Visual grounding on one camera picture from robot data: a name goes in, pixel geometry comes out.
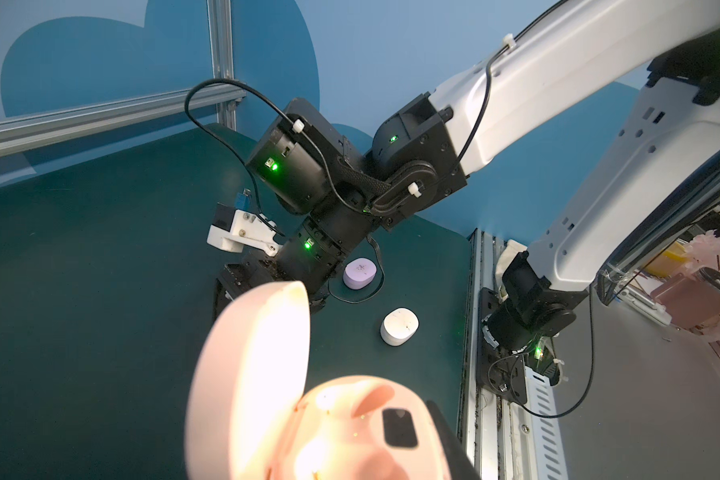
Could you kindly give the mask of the pink earbud charging case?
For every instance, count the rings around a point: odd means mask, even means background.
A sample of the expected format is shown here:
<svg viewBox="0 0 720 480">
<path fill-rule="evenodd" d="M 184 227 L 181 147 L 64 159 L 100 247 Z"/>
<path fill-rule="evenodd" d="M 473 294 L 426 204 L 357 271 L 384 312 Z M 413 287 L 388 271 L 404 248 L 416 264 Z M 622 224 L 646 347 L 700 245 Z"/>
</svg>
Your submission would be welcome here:
<svg viewBox="0 0 720 480">
<path fill-rule="evenodd" d="M 374 376 L 306 388 L 310 309 L 299 282 L 232 301 L 195 367 L 184 455 L 192 479 L 450 479 L 425 402 Z"/>
</svg>

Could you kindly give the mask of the white earbud charging case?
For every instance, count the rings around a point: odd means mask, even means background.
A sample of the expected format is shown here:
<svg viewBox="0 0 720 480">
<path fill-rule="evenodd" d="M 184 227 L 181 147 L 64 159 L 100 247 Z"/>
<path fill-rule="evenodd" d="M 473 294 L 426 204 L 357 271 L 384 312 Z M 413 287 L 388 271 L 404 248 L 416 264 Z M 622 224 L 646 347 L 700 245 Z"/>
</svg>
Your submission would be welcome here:
<svg viewBox="0 0 720 480">
<path fill-rule="evenodd" d="M 381 339 L 389 346 L 398 347 L 406 343 L 418 330 L 419 319 L 407 308 L 397 308 L 382 320 Z"/>
</svg>

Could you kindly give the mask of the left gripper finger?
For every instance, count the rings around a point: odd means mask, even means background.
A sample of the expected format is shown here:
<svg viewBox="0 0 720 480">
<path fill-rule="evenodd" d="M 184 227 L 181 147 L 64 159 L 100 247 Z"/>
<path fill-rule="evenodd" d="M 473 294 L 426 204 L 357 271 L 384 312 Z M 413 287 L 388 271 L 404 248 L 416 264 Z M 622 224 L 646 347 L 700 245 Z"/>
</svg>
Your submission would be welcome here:
<svg viewBox="0 0 720 480">
<path fill-rule="evenodd" d="M 449 428 L 444 415 L 436 403 L 426 400 L 425 405 L 433 420 L 440 443 L 443 447 L 448 470 L 452 480 L 480 480 L 456 435 Z"/>
</svg>

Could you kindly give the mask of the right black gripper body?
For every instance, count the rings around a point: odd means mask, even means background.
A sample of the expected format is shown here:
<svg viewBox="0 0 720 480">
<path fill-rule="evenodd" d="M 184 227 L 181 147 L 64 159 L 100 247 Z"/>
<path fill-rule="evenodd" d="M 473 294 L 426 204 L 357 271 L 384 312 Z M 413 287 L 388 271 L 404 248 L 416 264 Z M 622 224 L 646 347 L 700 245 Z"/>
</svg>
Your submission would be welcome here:
<svg viewBox="0 0 720 480">
<path fill-rule="evenodd" d="M 271 257 L 250 251 L 238 263 L 225 264 L 217 276 L 214 290 L 214 317 L 249 290 L 270 282 L 292 281 Z"/>
</svg>

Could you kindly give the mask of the purple earbud charging case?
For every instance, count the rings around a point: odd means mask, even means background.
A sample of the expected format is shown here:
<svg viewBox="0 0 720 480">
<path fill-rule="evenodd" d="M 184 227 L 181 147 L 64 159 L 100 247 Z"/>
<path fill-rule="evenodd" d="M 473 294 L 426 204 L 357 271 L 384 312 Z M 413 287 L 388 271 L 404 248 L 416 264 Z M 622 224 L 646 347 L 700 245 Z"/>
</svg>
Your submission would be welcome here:
<svg viewBox="0 0 720 480">
<path fill-rule="evenodd" d="M 373 261 L 357 258 L 345 266 L 342 281 L 351 290 L 361 290 L 374 280 L 376 274 L 377 266 Z"/>
</svg>

